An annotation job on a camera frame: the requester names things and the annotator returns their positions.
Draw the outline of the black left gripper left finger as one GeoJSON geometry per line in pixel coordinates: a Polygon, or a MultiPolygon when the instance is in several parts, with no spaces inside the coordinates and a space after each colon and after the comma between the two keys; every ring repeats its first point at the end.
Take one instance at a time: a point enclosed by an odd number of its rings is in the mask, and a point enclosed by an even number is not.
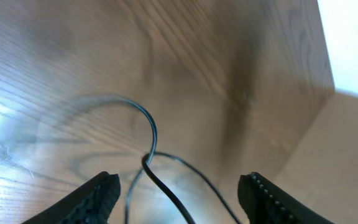
{"type": "Polygon", "coordinates": [[[25,224],[71,224],[108,222],[121,194],[117,174],[103,171],[25,224]]]}

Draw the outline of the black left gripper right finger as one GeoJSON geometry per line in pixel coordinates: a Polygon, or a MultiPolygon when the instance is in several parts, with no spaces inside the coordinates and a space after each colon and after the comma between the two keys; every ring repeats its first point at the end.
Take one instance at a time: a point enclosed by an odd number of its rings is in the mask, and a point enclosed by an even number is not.
{"type": "Polygon", "coordinates": [[[257,172],[240,176],[237,197],[250,224],[332,224],[257,172]]]}

